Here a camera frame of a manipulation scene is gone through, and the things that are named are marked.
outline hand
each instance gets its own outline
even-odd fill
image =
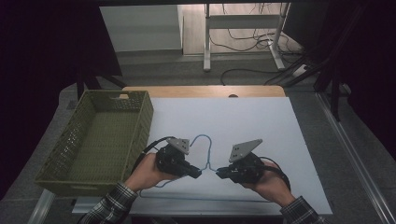
[[[176,179],[177,176],[161,172],[155,163],[156,154],[149,153],[137,165],[131,176],[125,181],[126,187],[133,192],[149,189],[163,180]]]
[[[271,162],[264,161],[263,163],[278,168]],[[277,173],[271,171],[264,171],[262,178],[256,184],[242,184],[242,186],[256,191],[264,199],[277,203],[281,207],[287,206],[295,200],[285,182]]]

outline plastic basket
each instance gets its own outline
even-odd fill
[[[85,91],[35,182],[60,196],[106,195],[131,174],[153,111],[147,91]]]

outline plaid shirt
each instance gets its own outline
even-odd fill
[[[136,197],[136,193],[119,183],[99,204],[82,217],[78,224],[121,223],[128,216]],[[330,223],[324,217],[318,216],[303,197],[299,197],[290,205],[283,207],[280,212],[289,224]]]

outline white wall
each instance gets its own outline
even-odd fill
[[[181,49],[177,6],[100,7],[114,50]]]

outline person's left hand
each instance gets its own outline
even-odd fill
[[[125,181],[126,187],[133,192],[150,189],[163,180],[176,179],[178,176],[161,172],[155,163],[155,153],[147,154],[137,165],[131,176]]]

